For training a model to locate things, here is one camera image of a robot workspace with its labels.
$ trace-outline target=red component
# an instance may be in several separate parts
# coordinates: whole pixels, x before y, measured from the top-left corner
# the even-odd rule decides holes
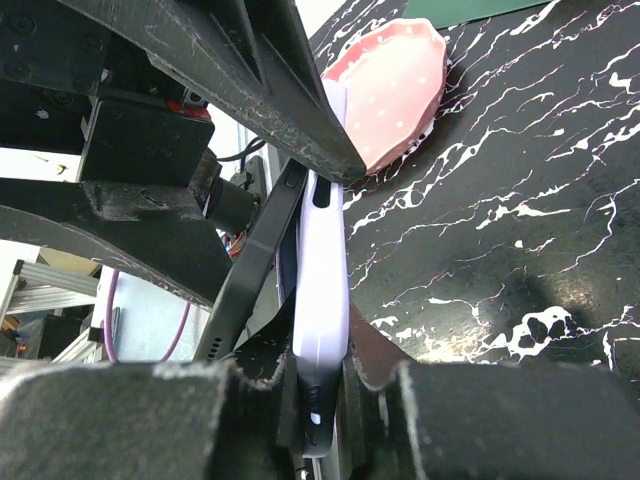
[[[202,107],[202,108],[185,108],[182,105],[180,105],[178,102],[174,102],[172,100],[169,100],[167,102],[167,105],[175,113],[183,113],[183,114],[189,115],[191,117],[198,117],[198,118],[203,118],[205,120],[211,120],[211,115],[209,115],[209,112],[204,107]]]

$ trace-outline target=pink bowl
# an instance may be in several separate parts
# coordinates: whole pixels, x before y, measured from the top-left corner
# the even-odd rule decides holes
[[[425,19],[396,19],[364,35],[323,77],[347,87],[345,129],[371,174],[399,158],[436,114],[446,42]]]

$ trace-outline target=green surface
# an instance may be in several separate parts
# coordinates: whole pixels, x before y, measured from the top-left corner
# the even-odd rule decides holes
[[[549,0],[409,0],[403,18],[426,18],[435,28],[493,17]]]

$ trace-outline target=metal frame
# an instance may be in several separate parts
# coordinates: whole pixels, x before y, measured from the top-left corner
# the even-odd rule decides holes
[[[53,363],[80,362],[95,363],[100,361],[98,352],[102,345],[89,340],[90,329],[86,329],[64,351],[52,360]]]
[[[21,279],[37,286],[16,291]],[[17,260],[0,304],[0,318],[17,313],[90,305],[95,302],[98,283],[96,278]]]

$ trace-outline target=black plastic part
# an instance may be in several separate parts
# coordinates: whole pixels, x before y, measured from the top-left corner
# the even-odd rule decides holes
[[[216,298],[194,360],[219,360],[236,346],[296,210],[307,171],[290,160],[274,185]]]
[[[0,80],[2,147],[79,155],[80,124],[90,113],[83,95]]]
[[[104,68],[109,72],[101,86],[150,95],[180,103],[184,87],[151,65],[144,50],[112,34]]]
[[[211,192],[207,218],[223,232],[238,235],[250,227],[256,208],[251,193],[218,178]]]
[[[331,182],[329,180],[318,177],[313,192],[313,204],[318,208],[327,208],[331,204]]]
[[[300,205],[293,218],[300,218]],[[298,222],[290,222],[278,249],[278,294],[281,302],[288,298],[298,282]]]
[[[290,0],[61,0],[332,181],[365,165],[333,115]]]
[[[186,187],[213,135],[209,119],[107,98],[91,116],[82,180]]]
[[[317,370],[315,364],[304,365],[303,360],[296,359],[298,370]],[[319,375],[320,382],[308,383],[299,377],[300,403],[302,405],[302,427],[305,435],[304,454],[307,457],[322,457],[327,454],[333,441],[334,417],[341,372]],[[321,423],[312,421],[311,415],[320,417]]]
[[[0,476],[300,478],[293,305],[217,365],[43,364],[7,378]],[[637,400],[610,372],[405,358],[352,316],[340,478],[629,480],[640,469]]]
[[[108,29],[51,0],[4,0],[0,6],[0,79],[96,93]]]
[[[221,171],[222,166],[216,162],[216,156],[207,148],[189,183],[189,191],[203,212],[208,208],[209,195]]]
[[[211,305],[231,266],[186,188],[0,178],[0,238],[48,245]]]

